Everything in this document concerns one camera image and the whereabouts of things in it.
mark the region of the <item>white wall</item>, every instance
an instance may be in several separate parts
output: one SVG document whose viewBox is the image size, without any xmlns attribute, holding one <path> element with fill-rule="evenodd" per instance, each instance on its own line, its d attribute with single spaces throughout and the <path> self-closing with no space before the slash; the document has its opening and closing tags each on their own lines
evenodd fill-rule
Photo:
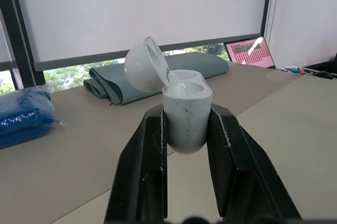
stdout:
<svg viewBox="0 0 337 224">
<path fill-rule="evenodd" d="M 308 66 L 335 57 L 337 0 L 276 0 L 274 5 L 265 38 L 276 66 Z"/>
</svg>

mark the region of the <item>white roller blind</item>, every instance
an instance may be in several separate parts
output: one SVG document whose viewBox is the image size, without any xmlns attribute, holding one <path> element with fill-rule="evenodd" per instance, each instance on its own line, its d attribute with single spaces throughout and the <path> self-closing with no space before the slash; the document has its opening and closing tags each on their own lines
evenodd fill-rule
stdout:
<svg viewBox="0 0 337 224">
<path fill-rule="evenodd" d="M 35 62 L 259 33 L 265 0 L 19 0 Z"/>
<path fill-rule="evenodd" d="M 10 70 L 13 68 L 11 63 L 11 57 L 9 55 L 5 33 L 2 24 L 2 13 L 0 11 L 0 71 Z"/>
<path fill-rule="evenodd" d="M 337 0 L 276 0 L 266 40 L 276 66 L 309 66 L 337 52 Z"/>
</svg>

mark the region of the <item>white cylindrical container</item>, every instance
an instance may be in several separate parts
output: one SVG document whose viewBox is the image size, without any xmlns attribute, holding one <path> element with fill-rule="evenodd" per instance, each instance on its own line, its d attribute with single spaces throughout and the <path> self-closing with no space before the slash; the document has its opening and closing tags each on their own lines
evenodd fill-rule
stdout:
<svg viewBox="0 0 337 224">
<path fill-rule="evenodd" d="M 212 91 L 197 71 L 170 71 L 169 79 L 163 89 L 168 144 L 179 153 L 197 152 L 206 142 Z"/>
<path fill-rule="evenodd" d="M 148 37 L 130 50 L 124 63 L 128 80 L 144 92 L 163 92 L 168 144 L 179 153 L 194 153 L 206 142 L 212 90 L 200 72 L 169 71 L 159 47 Z"/>
</svg>

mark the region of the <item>window blind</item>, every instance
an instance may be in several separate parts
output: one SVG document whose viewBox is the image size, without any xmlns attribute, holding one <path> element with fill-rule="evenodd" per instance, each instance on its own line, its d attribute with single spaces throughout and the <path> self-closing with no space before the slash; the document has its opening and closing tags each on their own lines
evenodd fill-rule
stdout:
<svg viewBox="0 0 337 224">
<path fill-rule="evenodd" d="M 44 65 L 41 70 L 53 68 L 55 60 L 124 57 L 148 36 L 169 45 L 258 34 L 265 0 L 19 2 L 35 67 Z"/>
<path fill-rule="evenodd" d="M 0 11 L 0 71 L 5 71 L 11 70 L 13 68 L 13 64 L 6 43 L 2 19 L 2 13 Z"/>
</svg>

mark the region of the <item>beige table surface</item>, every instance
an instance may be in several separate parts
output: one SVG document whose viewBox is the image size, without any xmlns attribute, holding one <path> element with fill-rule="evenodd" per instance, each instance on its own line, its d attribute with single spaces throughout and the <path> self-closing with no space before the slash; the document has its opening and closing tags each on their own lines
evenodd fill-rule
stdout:
<svg viewBox="0 0 337 224">
<path fill-rule="evenodd" d="M 296 79 L 283 72 L 235 64 L 228 73 L 207 82 L 213 102 L 237 115 Z M 122 149 L 145 111 L 161 101 L 159 94 L 124 106 L 109 106 L 83 87 L 54 93 L 53 102 L 65 126 L 40 139 L 0 150 L 0 223 L 51 223 L 108 191 Z M 202 151 L 180 158 L 187 164 Z M 183 191 L 177 187 L 175 169 L 170 168 L 175 165 L 171 160 L 179 164 L 178 155 L 174 155 L 168 158 L 173 179 L 168 186 L 172 191 Z M 195 213 L 203 215 L 205 204 L 208 200 L 200 203 L 200 211 Z M 175 206 L 171 206 L 171 214 L 178 220 L 185 214 L 174 210 Z"/>
<path fill-rule="evenodd" d="M 303 76 L 237 116 L 302 218 L 337 219 L 337 81 Z"/>
<path fill-rule="evenodd" d="M 305 219 L 337 218 L 336 95 L 336 81 L 304 76 L 237 116 L 268 153 Z M 55 224 L 102 223 L 109 195 Z M 192 215 L 219 220 L 206 148 L 168 158 L 168 220 L 181 222 Z"/>
</svg>

